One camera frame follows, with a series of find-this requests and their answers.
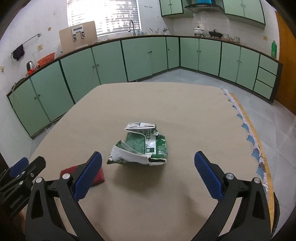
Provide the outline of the green white crushed carton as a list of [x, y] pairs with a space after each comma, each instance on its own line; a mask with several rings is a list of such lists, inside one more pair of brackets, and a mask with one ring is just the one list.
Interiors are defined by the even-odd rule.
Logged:
[[167, 162], [166, 137], [157, 130], [154, 123], [129, 123], [125, 131], [126, 139], [119, 140], [112, 147], [107, 164], [159, 166]]

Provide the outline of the green kitchen cabinets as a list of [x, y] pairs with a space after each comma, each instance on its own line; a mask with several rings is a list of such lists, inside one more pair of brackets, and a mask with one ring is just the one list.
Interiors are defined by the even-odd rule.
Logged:
[[30, 137], [102, 84], [136, 82], [184, 68], [226, 81], [273, 103], [282, 64], [218, 39], [142, 36], [104, 41], [62, 55], [15, 83], [7, 97]]
[[171, 1], [160, 0], [161, 16], [192, 18], [198, 13], [222, 13], [229, 20], [265, 29], [266, 21], [261, 1]]

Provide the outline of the black trash bin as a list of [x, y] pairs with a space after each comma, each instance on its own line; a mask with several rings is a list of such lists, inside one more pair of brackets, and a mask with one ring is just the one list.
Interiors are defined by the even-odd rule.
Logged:
[[276, 197], [275, 192], [273, 193], [274, 197], [274, 219], [273, 219], [273, 228], [271, 230], [271, 237], [274, 236], [274, 233], [276, 231], [276, 228], [278, 226], [278, 222], [280, 219], [280, 204], [278, 202], [278, 198]]

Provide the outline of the kitchen faucet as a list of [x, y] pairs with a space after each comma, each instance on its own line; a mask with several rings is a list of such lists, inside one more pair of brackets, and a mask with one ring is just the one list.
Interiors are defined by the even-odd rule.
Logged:
[[132, 35], [135, 37], [136, 36], [136, 29], [134, 26], [133, 20], [129, 21], [129, 27], [128, 27], [128, 32], [132, 33]]

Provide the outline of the beige tablecloth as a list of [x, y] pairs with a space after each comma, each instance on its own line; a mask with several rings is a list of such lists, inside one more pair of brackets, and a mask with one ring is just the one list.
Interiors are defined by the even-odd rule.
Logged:
[[259, 142], [225, 89], [105, 84], [33, 153], [28, 240], [269, 240]]

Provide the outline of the steel electric kettle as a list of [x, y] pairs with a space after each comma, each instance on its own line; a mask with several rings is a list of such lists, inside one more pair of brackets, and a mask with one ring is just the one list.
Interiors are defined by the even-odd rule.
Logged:
[[35, 65], [33, 63], [33, 61], [29, 61], [27, 64], [26, 64], [26, 68], [27, 68], [27, 72], [28, 73], [32, 73], [35, 71]]

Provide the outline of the wooden door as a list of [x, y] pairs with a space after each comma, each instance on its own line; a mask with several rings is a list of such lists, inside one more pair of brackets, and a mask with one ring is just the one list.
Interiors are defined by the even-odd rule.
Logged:
[[280, 84], [275, 99], [295, 114], [295, 36], [282, 16], [276, 12], [280, 36], [280, 57], [283, 64]]

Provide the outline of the orange basket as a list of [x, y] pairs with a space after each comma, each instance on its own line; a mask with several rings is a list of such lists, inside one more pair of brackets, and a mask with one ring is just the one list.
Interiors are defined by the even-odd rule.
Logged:
[[47, 64], [49, 64], [50, 62], [52, 62], [55, 59], [55, 53], [51, 53], [48, 54], [47, 56], [43, 57], [42, 59], [40, 59], [37, 64], [42, 67], [45, 66]]

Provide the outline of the white cooking pot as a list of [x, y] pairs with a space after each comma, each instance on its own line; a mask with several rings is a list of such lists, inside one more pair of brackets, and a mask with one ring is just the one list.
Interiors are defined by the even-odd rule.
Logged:
[[205, 30], [200, 28], [199, 26], [194, 28], [194, 36], [195, 37], [205, 37]]

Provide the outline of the green bottle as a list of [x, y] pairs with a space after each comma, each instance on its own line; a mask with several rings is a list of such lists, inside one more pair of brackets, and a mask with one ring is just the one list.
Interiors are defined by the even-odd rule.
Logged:
[[276, 41], [273, 41], [271, 44], [271, 57], [276, 59], [276, 56], [277, 56], [277, 44], [276, 44]]

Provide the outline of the window with white blinds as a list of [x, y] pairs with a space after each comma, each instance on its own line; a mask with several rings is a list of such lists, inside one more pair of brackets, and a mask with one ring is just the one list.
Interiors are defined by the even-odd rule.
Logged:
[[70, 27], [95, 21], [98, 36], [128, 32], [130, 20], [136, 32], [142, 29], [138, 1], [67, 1], [67, 18]]

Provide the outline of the range hood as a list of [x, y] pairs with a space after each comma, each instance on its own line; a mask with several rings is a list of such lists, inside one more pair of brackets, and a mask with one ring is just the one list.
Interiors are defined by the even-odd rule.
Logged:
[[204, 13], [204, 12], [217, 12], [224, 13], [224, 9], [216, 4], [191, 4], [185, 7], [185, 9], [193, 13]]

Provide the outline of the blue box above hood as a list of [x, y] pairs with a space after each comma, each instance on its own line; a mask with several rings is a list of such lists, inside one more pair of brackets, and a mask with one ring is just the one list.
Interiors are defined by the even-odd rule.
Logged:
[[212, 0], [196, 0], [197, 4], [212, 4]]

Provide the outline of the dark towel on rail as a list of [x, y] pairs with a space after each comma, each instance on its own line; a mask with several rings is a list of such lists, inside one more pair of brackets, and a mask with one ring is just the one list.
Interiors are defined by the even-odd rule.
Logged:
[[16, 61], [19, 61], [22, 56], [24, 56], [25, 51], [23, 48], [23, 44], [19, 45], [13, 52], [12, 52], [12, 56]]

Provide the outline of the wall towel rail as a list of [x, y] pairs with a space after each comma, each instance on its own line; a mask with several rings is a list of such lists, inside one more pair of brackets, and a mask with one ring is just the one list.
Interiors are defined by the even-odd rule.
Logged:
[[[31, 38], [27, 39], [26, 41], [24, 41], [22, 43], [22, 45], [26, 44], [27, 42], [29, 42], [30, 40], [34, 39], [34, 38], [37, 38], [37, 37], [41, 37], [42, 33], [39, 32], [37, 33], [36, 35], [32, 36]], [[16, 49], [18, 49], [18, 47], [16, 47], [12, 52], [11, 52], [11, 56], [13, 56], [13, 53], [16, 51]]]

